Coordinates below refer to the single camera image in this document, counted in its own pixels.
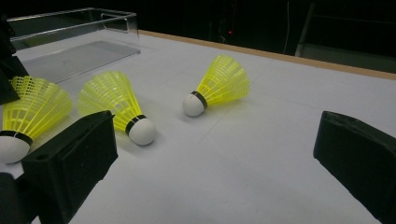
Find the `dark wall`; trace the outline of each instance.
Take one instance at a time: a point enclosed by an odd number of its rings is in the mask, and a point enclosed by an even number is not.
[[[137,13],[138,28],[240,47],[294,55],[311,3],[315,15],[306,41],[323,46],[395,55],[396,3],[390,0],[18,0],[3,10],[9,17],[82,7]],[[351,17],[362,22],[320,17]]]

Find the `yellow shuttlecock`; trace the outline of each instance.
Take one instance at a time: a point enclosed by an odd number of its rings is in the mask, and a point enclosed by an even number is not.
[[[68,93],[39,77],[10,80],[20,100],[3,105],[0,162],[12,163],[26,156],[35,139],[72,110]]]
[[[82,116],[109,110],[114,129],[126,132],[132,141],[143,146],[154,140],[156,128],[142,114],[128,77],[119,71],[106,71],[84,84],[78,95],[78,113]]]
[[[184,112],[200,115],[209,105],[222,104],[248,95],[247,73],[232,57],[219,55],[210,64],[196,91],[183,100]]]

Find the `cable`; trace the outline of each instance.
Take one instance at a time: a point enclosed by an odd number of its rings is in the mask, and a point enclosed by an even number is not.
[[[287,7],[287,13],[288,13],[288,32],[286,33],[286,41],[285,41],[285,48],[283,48],[283,54],[286,52],[286,46],[288,45],[289,42],[289,32],[290,32],[290,11],[289,11],[289,1],[288,1],[288,7]]]

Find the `clear plastic container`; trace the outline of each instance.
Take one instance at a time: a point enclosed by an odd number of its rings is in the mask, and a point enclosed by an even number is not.
[[[7,22],[29,75],[55,83],[140,53],[133,12],[87,7]]]

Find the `black band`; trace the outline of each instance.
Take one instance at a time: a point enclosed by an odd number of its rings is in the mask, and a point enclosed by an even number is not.
[[[204,96],[201,93],[199,93],[198,91],[193,91],[191,94],[195,95],[201,101],[202,105],[204,106],[204,109],[207,108],[206,99],[204,98]]]
[[[10,137],[14,137],[14,138],[19,138],[23,142],[29,144],[29,146],[31,146],[33,143],[32,138],[30,138],[28,135],[26,135],[24,133],[18,133],[15,131],[1,131],[0,136],[10,136]]]
[[[126,134],[129,135],[129,132],[131,131],[132,127],[134,127],[134,125],[141,119],[146,119],[147,117],[144,115],[138,115],[136,117],[134,117],[133,119],[131,119],[131,121],[129,121],[129,123],[126,125],[125,128],[125,132]]]

